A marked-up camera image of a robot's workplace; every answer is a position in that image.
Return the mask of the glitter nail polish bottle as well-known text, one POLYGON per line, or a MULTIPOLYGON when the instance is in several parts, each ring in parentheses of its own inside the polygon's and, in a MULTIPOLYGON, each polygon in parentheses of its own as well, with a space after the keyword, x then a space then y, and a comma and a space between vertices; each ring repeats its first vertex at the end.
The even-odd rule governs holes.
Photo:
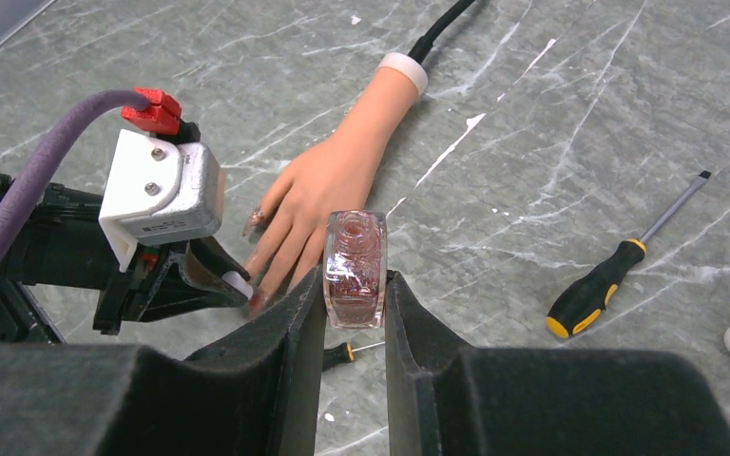
POLYGON ((330 324, 364 330, 383 326, 387 284, 385 215, 336 211, 328 218, 322 287, 330 324))

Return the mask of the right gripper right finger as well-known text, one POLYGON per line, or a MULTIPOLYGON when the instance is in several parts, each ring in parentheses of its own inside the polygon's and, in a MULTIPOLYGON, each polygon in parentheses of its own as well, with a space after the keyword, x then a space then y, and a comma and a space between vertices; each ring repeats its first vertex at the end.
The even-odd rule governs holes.
POLYGON ((730 455, 695 367, 665 351, 475 347, 389 272, 393 455, 730 455))

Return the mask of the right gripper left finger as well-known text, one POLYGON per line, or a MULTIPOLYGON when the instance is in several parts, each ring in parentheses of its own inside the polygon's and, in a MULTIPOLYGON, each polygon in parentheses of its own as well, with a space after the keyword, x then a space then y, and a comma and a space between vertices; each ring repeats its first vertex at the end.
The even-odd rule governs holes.
POLYGON ((0 343, 0 455, 310 455, 325 324, 314 269, 183 360, 144 345, 0 343))

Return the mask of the black hand stand stem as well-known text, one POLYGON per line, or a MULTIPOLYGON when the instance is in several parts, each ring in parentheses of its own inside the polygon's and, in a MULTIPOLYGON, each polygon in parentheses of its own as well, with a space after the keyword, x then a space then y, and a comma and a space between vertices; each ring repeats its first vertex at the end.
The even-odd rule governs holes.
POLYGON ((474 0, 457 0, 414 43, 413 47, 408 52, 408 56, 418 64, 422 64, 431 52, 437 38, 473 3, 474 0))

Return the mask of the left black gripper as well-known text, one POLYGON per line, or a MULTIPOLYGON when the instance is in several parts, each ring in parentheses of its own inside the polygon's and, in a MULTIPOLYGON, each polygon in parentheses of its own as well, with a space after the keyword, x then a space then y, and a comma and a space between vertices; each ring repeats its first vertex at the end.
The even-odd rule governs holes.
MULTIPOLYGON (((168 245, 138 247, 125 272, 111 272, 99 293, 92 329, 102 335, 117 335, 125 321, 149 323, 177 314, 175 295, 164 285, 176 285, 169 274, 173 265, 168 245)), ((245 298, 221 277, 238 272, 251 276, 214 237, 179 242, 179 276, 188 289, 188 310, 240 308, 245 298)))

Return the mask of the black yellow screwdriver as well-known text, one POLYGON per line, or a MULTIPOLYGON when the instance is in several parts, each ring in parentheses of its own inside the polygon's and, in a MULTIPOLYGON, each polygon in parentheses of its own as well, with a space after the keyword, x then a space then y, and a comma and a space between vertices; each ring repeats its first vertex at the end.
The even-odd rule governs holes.
POLYGON ((361 352, 381 347, 384 344, 384 341, 380 341, 354 348, 350 342, 344 342, 335 347, 325 349, 323 353, 322 370, 328 371, 340 365, 353 363, 356 361, 356 356, 361 352))
POLYGON ((606 310, 629 271, 644 260, 647 242, 711 176, 710 171, 701 171, 641 236, 622 240, 611 256, 571 283, 547 313, 546 326, 549 331, 557 337, 568 339, 589 327, 606 310))

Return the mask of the white nail polish cap brush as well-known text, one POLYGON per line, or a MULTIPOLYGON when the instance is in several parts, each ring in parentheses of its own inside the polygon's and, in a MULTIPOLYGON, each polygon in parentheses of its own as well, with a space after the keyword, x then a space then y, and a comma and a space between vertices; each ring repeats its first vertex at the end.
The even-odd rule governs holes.
POLYGON ((264 310, 268 301, 267 294, 246 281, 241 274, 230 271, 225 273, 221 279, 226 285, 229 285, 242 294, 245 298, 245 306, 250 317, 258 315, 264 310))

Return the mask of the near black yellow screwdriver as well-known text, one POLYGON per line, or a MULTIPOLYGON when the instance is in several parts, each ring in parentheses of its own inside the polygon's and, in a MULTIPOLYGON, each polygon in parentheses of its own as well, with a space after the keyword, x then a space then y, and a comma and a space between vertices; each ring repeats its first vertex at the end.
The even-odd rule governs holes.
POLYGON ((335 347, 325 349, 323 353, 322 370, 328 371, 340 365, 353 363, 356 361, 356 356, 361 352, 381 347, 384 344, 384 341, 380 341, 354 348, 350 342, 344 342, 335 347))

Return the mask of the far black yellow screwdriver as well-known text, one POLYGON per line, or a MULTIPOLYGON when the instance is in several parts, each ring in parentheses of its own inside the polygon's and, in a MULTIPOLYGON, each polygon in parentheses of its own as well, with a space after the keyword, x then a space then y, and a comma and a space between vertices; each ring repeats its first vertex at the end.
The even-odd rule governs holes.
POLYGON ((557 337, 568 339, 589 327, 606 310, 629 271, 644 260, 647 242, 711 176, 710 171, 701 171, 641 236, 622 240, 611 256, 571 283, 547 313, 546 326, 549 331, 557 337))

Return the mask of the mannequin practice hand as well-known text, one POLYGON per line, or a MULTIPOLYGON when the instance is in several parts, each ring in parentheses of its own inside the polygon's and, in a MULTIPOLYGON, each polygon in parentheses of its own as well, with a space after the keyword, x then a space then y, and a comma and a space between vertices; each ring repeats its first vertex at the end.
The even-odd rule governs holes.
POLYGON ((332 134, 281 171, 242 231, 262 231, 245 262, 260 279, 248 302, 252 313, 264 309, 284 280, 297 285, 318 264, 332 213, 364 207, 391 136, 427 84, 414 58, 387 54, 332 134))

